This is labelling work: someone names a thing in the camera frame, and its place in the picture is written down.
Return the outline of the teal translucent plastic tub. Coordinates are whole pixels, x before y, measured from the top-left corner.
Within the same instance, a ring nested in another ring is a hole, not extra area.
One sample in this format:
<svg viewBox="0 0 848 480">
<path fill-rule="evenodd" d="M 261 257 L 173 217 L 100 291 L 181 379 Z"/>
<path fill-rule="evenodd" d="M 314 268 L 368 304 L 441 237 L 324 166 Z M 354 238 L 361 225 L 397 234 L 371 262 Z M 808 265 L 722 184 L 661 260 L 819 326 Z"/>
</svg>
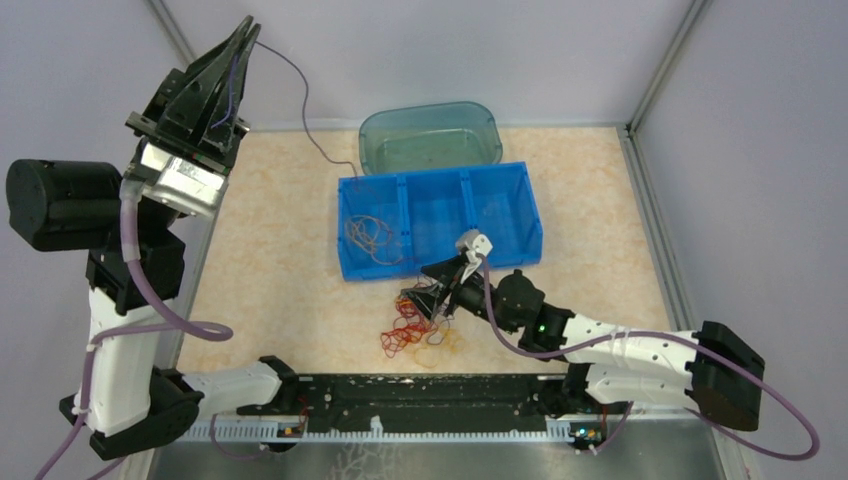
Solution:
<svg viewBox="0 0 848 480">
<path fill-rule="evenodd" d="M 503 144 L 493 113 L 472 101 L 384 110 L 358 134 L 367 175 L 499 163 Z"/>
</svg>

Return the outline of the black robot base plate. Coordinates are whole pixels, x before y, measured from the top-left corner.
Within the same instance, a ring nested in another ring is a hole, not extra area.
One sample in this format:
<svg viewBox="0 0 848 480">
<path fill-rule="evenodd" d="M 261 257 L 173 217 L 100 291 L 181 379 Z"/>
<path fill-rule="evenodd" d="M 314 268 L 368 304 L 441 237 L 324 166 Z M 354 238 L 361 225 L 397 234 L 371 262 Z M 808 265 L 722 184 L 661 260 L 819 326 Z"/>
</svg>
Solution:
<svg viewBox="0 0 848 480">
<path fill-rule="evenodd" d="M 603 407 L 563 374 L 301 375 L 242 416 L 293 415 L 309 433 L 359 433 L 378 418 L 391 434 L 482 434 L 542 431 L 566 415 L 620 414 Z"/>
</svg>

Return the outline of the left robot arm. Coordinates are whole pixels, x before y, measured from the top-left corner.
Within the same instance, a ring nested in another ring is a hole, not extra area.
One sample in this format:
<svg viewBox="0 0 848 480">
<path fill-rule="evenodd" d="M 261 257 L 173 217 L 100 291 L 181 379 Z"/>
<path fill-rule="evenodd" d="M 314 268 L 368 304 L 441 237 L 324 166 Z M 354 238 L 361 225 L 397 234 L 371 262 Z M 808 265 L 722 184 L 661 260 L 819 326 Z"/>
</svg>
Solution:
<svg viewBox="0 0 848 480">
<path fill-rule="evenodd" d="M 222 205 L 248 124 L 238 115 L 261 27 L 244 18 L 185 69 L 171 71 L 127 126 L 138 138 L 124 171 L 104 162 L 18 159 L 7 173 L 10 225 L 42 252 L 87 252 L 89 340 L 78 391 L 60 403 L 74 432 L 89 429 L 104 460 L 168 445 L 224 412 L 297 407 L 294 371 L 273 355 L 234 370 L 186 374 L 156 366 L 160 336 L 223 342 L 231 328 L 176 312 L 184 217 Z"/>
</svg>

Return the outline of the blue three-compartment bin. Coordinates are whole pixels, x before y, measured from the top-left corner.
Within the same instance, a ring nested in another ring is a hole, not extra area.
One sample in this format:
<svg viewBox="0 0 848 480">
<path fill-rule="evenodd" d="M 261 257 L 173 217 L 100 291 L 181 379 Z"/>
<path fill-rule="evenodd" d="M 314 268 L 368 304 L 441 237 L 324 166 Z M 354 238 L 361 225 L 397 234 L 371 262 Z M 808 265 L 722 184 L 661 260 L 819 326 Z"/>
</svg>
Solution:
<svg viewBox="0 0 848 480">
<path fill-rule="evenodd" d="M 536 264 L 543 227 L 523 162 L 342 178 L 337 254 L 348 282 L 411 277 L 478 229 L 491 265 Z"/>
</svg>

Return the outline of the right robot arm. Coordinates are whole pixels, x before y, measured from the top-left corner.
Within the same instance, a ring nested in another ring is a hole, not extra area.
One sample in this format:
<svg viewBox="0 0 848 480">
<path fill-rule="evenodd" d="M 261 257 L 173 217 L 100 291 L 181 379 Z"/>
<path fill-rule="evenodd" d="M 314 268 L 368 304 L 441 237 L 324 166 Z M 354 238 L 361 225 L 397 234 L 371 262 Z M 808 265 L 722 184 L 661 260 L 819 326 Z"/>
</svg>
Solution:
<svg viewBox="0 0 848 480">
<path fill-rule="evenodd" d="M 401 291 L 419 313 L 465 310 L 499 332 L 521 335 L 522 356 L 568 363 L 563 398 L 576 412 L 596 404 L 651 403 L 690 409 L 733 430 L 758 429 L 765 362 L 728 326 L 706 321 L 698 330 L 656 332 L 594 320 L 546 302 L 516 269 L 492 283 L 483 270 L 465 272 L 457 256 L 427 265 L 424 287 Z"/>
</svg>

